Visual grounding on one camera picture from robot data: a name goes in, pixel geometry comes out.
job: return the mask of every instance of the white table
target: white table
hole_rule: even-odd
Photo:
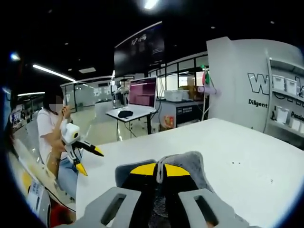
[[[303,151],[266,134],[211,119],[173,130],[99,146],[104,157],[84,153],[77,218],[115,186],[118,165],[199,151],[214,191],[251,225],[273,227],[294,203],[304,181]]]
[[[120,118],[118,117],[118,114],[121,111],[132,111],[133,115],[128,116],[126,118]],[[143,107],[143,106],[138,106],[138,105],[133,105],[132,107],[122,107],[122,108],[117,108],[113,109],[106,114],[110,117],[113,117],[114,119],[118,121],[122,121],[124,123],[130,122],[132,120],[136,120],[142,117],[147,117],[147,131],[148,134],[151,134],[151,115],[156,113],[156,109],[151,108],[151,107]]]

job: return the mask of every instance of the ceiling light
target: ceiling light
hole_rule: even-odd
[[[147,0],[144,8],[147,10],[151,10],[156,5],[157,2],[158,0]]]
[[[12,53],[10,55],[10,59],[13,60],[13,61],[19,61],[20,60],[20,57],[17,53]]]
[[[18,96],[29,96],[29,95],[37,95],[37,94],[45,94],[45,92],[36,92],[36,93],[28,93],[28,94],[18,94]]]
[[[62,75],[62,74],[59,74],[59,73],[57,73],[57,72],[55,72],[55,71],[52,71],[52,70],[46,69],[46,68],[44,68],[44,67],[38,66],[38,65],[36,65],[36,64],[34,64],[33,67],[36,68],[36,69],[39,69],[39,70],[48,72],[48,73],[50,73],[50,74],[56,75],[56,76],[58,76],[58,77],[64,78],[64,79],[69,80],[69,81],[71,81],[71,82],[76,82],[76,80],[73,79],[73,78],[71,78],[71,77],[64,76],[64,75]]]
[[[86,69],[81,69],[79,70],[80,73],[82,74],[86,74],[86,73],[91,73],[91,72],[95,72],[95,68],[94,67],[90,67],[90,68],[86,68]]]
[[[2,87],[3,92],[10,94],[10,91],[8,91],[6,88]]]

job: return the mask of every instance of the display shelf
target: display shelf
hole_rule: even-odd
[[[279,68],[304,77],[304,66],[300,66],[277,58],[269,58],[269,60],[271,67]]]
[[[282,94],[282,95],[291,97],[291,98],[293,98],[293,99],[295,99],[295,100],[298,100],[298,101],[301,101],[301,102],[304,103],[304,98],[299,97],[299,96],[295,96],[295,95],[290,94],[290,93],[288,93],[288,92],[286,92],[286,91],[279,90],[279,89],[274,89],[274,88],[273,88],[273,89],[272,89],[272,92],[273,92],[273,93],[276,93],[276,94]]]
[[[286,124],[278,123],[277,121],[273,121],[273,120],[270,120],[269,123],[270,123],[271,125],[273,125],[273,126],[282,128],[282,129],[284,129],[284,130],[286,130],[286,131],[289,131],[289,132],[291,132],[291,133],[293,133],[293,134],[296,134],[296,135],[298,135],[298,136],[304,138],[304,134],[301,134],[299,131],[296,131],[296,130],[290,128],[290,127],[289,127],[288,125],[286,125]]]

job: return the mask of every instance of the pink screen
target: pink screen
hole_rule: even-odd
[[[145,78],[131,82],[129,103],[154,107],[156,78]]]

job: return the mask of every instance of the black mouse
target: black mouse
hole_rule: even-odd
[[[120,111],[118,114],[119,118],[127,118],[129,116],[132,116],[133,112],[132,111]]]

